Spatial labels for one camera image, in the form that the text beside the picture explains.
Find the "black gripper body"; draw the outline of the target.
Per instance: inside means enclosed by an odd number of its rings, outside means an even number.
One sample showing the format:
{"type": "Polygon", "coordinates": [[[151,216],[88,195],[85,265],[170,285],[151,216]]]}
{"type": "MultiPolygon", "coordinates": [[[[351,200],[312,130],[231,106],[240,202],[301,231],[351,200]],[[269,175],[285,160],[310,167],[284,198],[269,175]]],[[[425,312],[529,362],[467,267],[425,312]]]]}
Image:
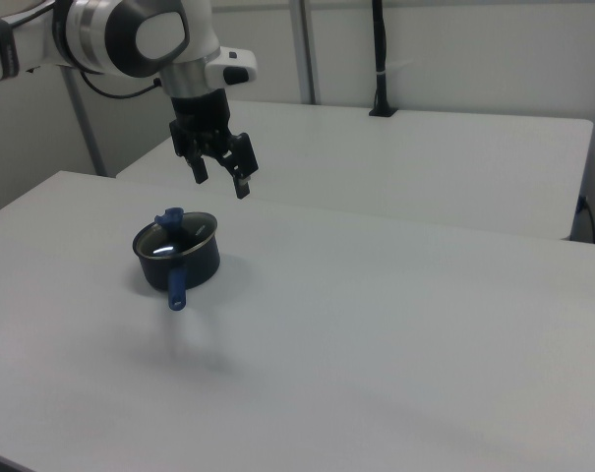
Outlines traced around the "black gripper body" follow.
{"type": "Polygon", "coordinates": [[[230,110],[224,88],[193,98],[172,97],[175,119],[169,124],[175,153],[222,159],[229,153],[230,110]]]}

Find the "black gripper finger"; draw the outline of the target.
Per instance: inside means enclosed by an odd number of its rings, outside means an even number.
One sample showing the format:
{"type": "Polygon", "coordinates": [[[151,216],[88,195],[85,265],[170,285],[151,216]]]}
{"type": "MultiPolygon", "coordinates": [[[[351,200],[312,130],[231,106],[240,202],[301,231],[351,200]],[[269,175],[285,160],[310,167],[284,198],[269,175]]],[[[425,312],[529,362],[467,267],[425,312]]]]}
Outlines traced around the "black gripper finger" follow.
{"type": "Polygon", "coordinates": [[[191,144],[185,151],[184,158],[192,170],[195,182],[202,184],[208,179],[208,171],[203,154],[196,144],[191,144]]]}
{"type": "Polygon", "coordinates": [[[218,160],[231,175],[236,197],[244,199],[250,194],[249,181],[259,165],[246,133],[232,135],[227,139],[227,153],[218,160]]]}

